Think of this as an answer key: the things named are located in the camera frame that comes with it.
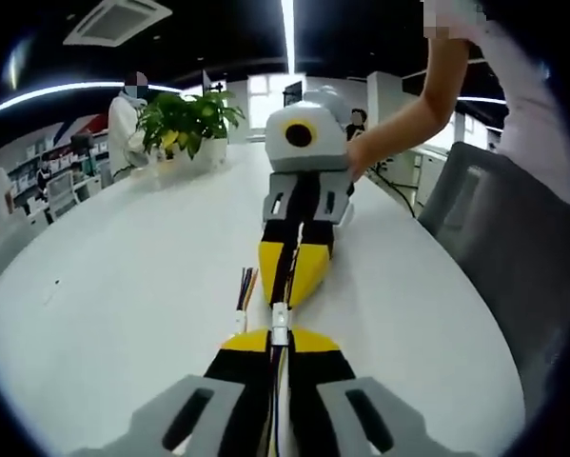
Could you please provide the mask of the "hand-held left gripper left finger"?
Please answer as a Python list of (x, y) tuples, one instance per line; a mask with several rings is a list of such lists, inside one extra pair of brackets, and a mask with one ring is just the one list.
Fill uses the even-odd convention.
[(268, 419), (269, 331), (257, 329), (223, 343), (203, 376), (188, 375), (138, 408), (128, 431), (100, 448), (73, 456), (257, 456)]

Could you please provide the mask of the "person's right hand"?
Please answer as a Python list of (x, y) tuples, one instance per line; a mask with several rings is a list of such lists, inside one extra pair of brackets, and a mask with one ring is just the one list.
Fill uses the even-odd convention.
[(371, 145), (362, 136), (357, 136), (347, 143), (347, 157), (353, 183), (356, 183), (366, 170), (378, 161)]

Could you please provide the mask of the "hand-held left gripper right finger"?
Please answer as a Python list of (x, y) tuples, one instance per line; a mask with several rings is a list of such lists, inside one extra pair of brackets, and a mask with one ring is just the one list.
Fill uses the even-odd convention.
[(289, 413), (301, 456), (449, 456), (423, 416), (372, 377), (358, 377), (329, 337), (290, 333)]

